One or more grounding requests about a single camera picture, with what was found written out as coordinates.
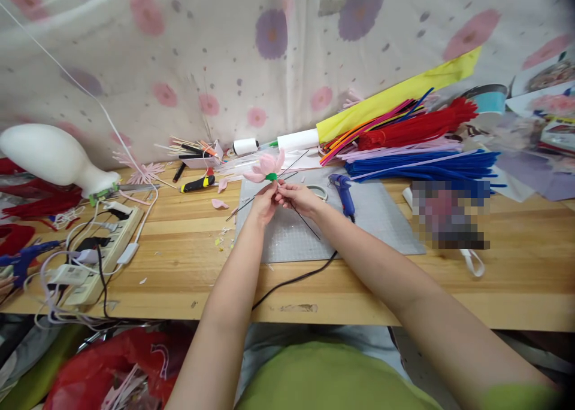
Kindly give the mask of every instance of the white strap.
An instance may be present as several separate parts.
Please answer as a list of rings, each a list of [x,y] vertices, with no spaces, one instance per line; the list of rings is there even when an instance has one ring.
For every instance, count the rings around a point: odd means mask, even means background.
[[[459,250],[465,257],[465,263],[467,264],[467,269],[469,269],[469,272],[475,275],[475,277],[482,277],[483,274],[485,274],[485,264],[477,255],[477,253],[475,253],[474,250],[468,250],[467,248],[460,248]],[[479,261],[479,266],[477,269],[473,265],[473,259],[471,256],[475,257]]]

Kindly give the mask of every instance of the person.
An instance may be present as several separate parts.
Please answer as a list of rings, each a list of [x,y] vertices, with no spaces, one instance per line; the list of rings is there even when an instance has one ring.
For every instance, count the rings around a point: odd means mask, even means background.
[[[243,393],[236,403],[265,227],[278,206],[295,208],[317,224],[349,268],[401,322],[462,409],[538,408],[558,394],[551,380],[415,263],[310,189],[280,180],[255,196],[206,301],[166,410],[234,405],[242,410],[440,408],[401,372],[399,359],[389,364],[377,352],[368,356],[321,336],[275,351],[247,388],[240,387]],[[262,351],[265,346],[259,344],[256,350]]]

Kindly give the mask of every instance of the white thread spool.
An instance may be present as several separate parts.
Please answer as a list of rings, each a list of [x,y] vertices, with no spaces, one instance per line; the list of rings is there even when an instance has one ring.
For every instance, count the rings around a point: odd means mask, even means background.
[[[244,154],[253,153],[257,151],[259,147],[259,142],[256,138],[248,139],[238,139],[234,141],[234,153],[237,156],[243,156]]]

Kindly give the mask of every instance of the hand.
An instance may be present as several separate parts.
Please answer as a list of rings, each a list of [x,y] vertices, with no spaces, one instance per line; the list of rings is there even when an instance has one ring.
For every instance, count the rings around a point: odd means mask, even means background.
[[[278,205],[274,199],[277,187],[277,181],[273,181],[258,192],[253,200],[252,209],[248,217],[253,217],[263,226],[270,222]]]
[[[324,206],[323,201],[306,186],[286,184],[283,180],[277,189],[276,202],[284,208],[295,207],[301,215],[310,218]]]

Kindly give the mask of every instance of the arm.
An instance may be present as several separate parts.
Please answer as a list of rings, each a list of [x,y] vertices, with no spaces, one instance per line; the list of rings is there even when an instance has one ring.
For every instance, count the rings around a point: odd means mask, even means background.
[[[464,409],[505,383],[553,383],[515,353],[429,275],[393,248],[351,223],[305,187],[286,184],[290,198],[312,218],[359,279],[393,312]]]
[[[166,410],[231,409],[277,183],[262,189],[205,303]]]

